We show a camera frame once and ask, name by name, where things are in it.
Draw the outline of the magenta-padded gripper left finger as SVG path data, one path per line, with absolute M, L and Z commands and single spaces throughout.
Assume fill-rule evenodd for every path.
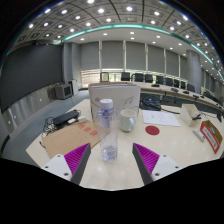
M 91 153 L 89 143 L 66 155 L 56 154 L 42 169 L 79 185 Z

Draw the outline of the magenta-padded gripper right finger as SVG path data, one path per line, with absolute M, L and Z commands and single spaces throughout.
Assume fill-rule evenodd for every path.
M 132 153 L 145 185 L 181 170 L 181 166 L 168 155 L 159 155 L 137 143 L 133 144 Z

